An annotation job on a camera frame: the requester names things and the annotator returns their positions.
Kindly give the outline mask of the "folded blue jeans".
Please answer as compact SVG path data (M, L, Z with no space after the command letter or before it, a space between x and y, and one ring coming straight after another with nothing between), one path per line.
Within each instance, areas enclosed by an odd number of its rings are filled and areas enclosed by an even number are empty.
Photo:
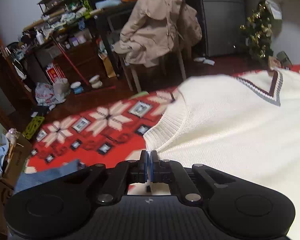
M19 176L16 186L14 187L14 194L29 189L34 186L46 183L48 181L61 178L73 172L86 168L85 163L76 159L70 163L63 164L60 167L49 170L35 172L31 174L22 173Z

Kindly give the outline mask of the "red christmas pattern blanket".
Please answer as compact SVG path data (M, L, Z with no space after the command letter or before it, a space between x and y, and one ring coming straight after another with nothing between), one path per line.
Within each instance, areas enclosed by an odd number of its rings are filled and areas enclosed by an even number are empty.
M300 74L300 65L286 70ZM176 100L177 89L100 106L44 126L23 173L49 170L76 159L87 166L104 163L113 167L120 161L138 158L146 149L145 133Z

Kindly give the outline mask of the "beige jacket on chair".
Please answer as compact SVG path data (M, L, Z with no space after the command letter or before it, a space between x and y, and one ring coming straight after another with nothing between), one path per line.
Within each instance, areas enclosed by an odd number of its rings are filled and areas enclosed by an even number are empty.
M128 64L153 67L164 55L202 39L197 12L184 0L138 0L114 45Z

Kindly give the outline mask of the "small christmas tree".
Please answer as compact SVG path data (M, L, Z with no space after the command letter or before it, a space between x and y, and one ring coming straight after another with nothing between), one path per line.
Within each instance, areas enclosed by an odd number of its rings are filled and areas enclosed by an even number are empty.
M245 41L245 49L253 60L262 65L268 64L268 59L273 56L271 49L271 13L266 7L265 0L258 3L256 10L247 17L246 24L240 25Z

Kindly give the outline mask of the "grey refrigerator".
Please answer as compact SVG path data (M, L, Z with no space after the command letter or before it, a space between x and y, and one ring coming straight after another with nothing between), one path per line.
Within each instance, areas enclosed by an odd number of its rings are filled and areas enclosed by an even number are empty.
M208 55L237 53L239 26L245 23L244 0L203 0L203 9Z

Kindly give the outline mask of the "cluttered dark desk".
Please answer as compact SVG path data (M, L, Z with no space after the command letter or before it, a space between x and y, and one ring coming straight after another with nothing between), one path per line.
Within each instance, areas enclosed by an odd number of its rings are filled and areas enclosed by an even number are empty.
M64 77L79 88L100 88L101 77L124 75L114 45L137 1L42 0L44 18L24 29L25 41L40 36L59 51L45 68L52 82ZM183 59L191 49L180 49Z

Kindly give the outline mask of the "white knit sweater vest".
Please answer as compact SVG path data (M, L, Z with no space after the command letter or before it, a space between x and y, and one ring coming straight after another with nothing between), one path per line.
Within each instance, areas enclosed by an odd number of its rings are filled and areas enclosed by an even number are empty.
M145 135L147 151L274 189L295 206L300 239L300 74L285 69L192 77Z

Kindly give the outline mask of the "white leg chair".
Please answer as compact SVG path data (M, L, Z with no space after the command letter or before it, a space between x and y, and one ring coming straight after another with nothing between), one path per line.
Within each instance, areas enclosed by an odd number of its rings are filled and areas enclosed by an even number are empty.
M187 79L183 54L180 49L159 57L159 63L153 67L126 62L126 53L115 49L119 57L127 85L138 93L144 88L164 88Z

